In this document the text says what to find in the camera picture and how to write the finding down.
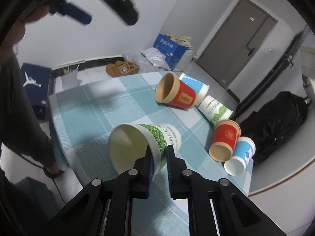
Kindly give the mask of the person left hand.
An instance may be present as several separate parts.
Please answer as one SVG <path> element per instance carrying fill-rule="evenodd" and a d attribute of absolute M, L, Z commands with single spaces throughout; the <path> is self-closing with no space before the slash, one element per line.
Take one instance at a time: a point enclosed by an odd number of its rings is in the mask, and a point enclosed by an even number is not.
<path fill-rule="evenodd" d="M 27 18 L 17 20 L 1 44 L 1 53 L 12 52 L 13 46 L 23 39 L 26 32 L 26 25 L 44 18 L 49 11 L 50 7 L 48 5 L 41 5 L 31 15 L 27 16 Z"/>

